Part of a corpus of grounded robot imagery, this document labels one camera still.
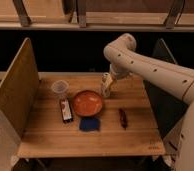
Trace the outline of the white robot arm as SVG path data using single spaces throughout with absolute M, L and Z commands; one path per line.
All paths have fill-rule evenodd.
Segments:
M 135 52 L 136 40 L 128 33 L 108 43 L 103 53 L 114 80 L 135 73 L 188 105 L 181 129 L 176 171 L 194 171 L 194 69 Z

